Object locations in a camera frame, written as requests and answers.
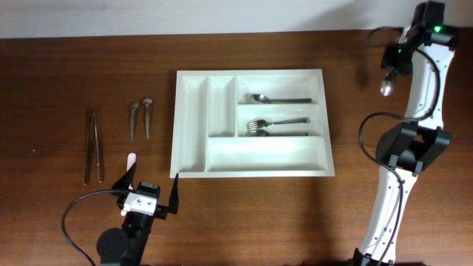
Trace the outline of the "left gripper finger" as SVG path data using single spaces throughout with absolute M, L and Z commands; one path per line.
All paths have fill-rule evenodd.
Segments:
M 173 186 L 171 188 L 171 193 L 169 196 L 169 205 L 168 205 L 169 214 L 177 214 L 179 210 L 180 198 L 179 198 L 179 191 L 178 191 L 178 181 L 179 181 L 179 174 L 176 173 L 174 177 Z
M 120 196 L 124 192 L 135 192 L 135 189 L 132 187 L 135 171 L 137 168 L 137 163 L 131 164 L 127 172 L 112 186 L 112 195 Z

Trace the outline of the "steel fork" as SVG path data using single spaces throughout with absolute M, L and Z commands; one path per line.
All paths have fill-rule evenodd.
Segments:
M 307 132 L 291 132 L 291 133 L 270 133 L 264 129 L 248 130 L 245 133 L 247 137 L 305 137 Z
M 259 120 L 252 120 L 246 124 L 246 129 L 251 131 L 251 130 L 256 130 L 256 129 L 263 129 L 269 126 L 275 126 L 275 125 L 285 125 L 285 124 L 293 124 L 293 123 L 309 123 L 310 118 L 308 117 L 302 117 L 302 118 L 296 118 L 296 119 L 289 119 L 289 120 L 279 120 L 279 121 L 269 121 L 269 120 L 264 120 L 264 119 L 259 119 Z

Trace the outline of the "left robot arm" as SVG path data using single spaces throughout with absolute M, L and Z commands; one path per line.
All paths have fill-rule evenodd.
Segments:
M 119 228 L 110 228 L 98 238 L 96 249 L 101 265 L 139 265 L 154 221 L 178 213 L 179 177 L 174 178 L 169 203 L 161 205 L 158 203 L 160 186 L 140 182 L 135 189 L 130 188 L 136 168 L 137 164 L 133 163 L 112 186 L 112 194 L 118 197 L 117 206 L 124 212 L 124 221 Z

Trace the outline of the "steel tablespoon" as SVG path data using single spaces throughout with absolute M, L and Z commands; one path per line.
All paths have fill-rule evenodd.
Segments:
M 393 70 L 384 76 L 384 79 L 381 82 L 380 92 L 384 97 L 390 96 L 396 87 L 396 71 Z
M 262 94 L 252 94 L 250 101 L 253 104 L 272 104 L 272 103 L 311 103 L 311 98 L 295 98 L 295 99 L 271 99 Z

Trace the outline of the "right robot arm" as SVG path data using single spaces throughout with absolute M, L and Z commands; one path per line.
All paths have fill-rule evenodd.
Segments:
M 452 140 L 443 129 L 442 103 L 459 29 L 444 24 L 445 6 L 441 1 L 421 2 L 411 24 L 398 28 L 401 36 L 382 44 L 381 67 L 387 71 L 382 95 L 392 93 L 398 75 L 411 75 L 412 85 L 405 114 L 387 114 L 400 123 L 381 136 L 375 155 L 369 157 L 380 167 L 378 192 L 367 234 L 350 265 L 395 264 L 397 236 L 413 185 Z

